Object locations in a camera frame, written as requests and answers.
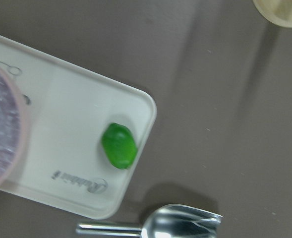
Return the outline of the pink bowl of ice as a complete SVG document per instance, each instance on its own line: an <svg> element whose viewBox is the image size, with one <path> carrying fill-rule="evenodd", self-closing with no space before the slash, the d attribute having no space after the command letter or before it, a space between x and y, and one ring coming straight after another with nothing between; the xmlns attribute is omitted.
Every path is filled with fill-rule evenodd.
<svg viewBox="0 0 292 238"><path fill-rule="evenodd" d="M0 68L0 186L28 148L30 120L24 95Z"/></svg>

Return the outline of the green lime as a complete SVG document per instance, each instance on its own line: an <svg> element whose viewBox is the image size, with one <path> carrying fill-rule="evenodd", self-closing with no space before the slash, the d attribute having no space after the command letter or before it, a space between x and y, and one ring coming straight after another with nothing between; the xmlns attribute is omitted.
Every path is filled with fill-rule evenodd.
<svg viewBox="0 0 292 238"><path fill-rule="evenodd" d="M132 132L115 122L104 131L101 144L109 162L118 169L131 167L138 152Z"/></svg>

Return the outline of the metal ice scoop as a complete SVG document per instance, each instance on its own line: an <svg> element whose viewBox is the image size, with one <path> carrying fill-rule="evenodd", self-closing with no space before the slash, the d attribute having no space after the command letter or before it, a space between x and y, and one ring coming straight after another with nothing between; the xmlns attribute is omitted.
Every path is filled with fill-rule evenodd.
<svg viewBox="0 0 292 238"><path fill-rule="evenodd" d="M215 238L223 216L181 204L155 210L141 226L110 222L83 222L76 226L81 235L132 238Z"/></svg>

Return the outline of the cream serving tray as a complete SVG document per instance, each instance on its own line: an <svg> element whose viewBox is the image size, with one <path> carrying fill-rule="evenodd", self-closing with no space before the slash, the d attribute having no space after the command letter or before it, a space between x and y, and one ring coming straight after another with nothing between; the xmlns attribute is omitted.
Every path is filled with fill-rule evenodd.
<svg viewBox="0 0 292 238"><path fill-rule="evenodd" d="M119 208L134 166L117 169L101 138L126 126L141 153L157 115L147 93L0 36L0 67L30 102L27 156L0 190L92 219Z"/></svg>

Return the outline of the wooden cup tree stand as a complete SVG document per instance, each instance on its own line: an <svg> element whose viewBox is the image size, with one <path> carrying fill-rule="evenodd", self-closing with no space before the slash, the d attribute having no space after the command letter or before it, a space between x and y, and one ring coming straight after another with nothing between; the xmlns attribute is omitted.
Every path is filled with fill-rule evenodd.
<svg viewBox="0 0 292 238"><path fill-rule="evenodd" d="M271 23L292 28L292 0L253 0L259 13Z"/></svg>

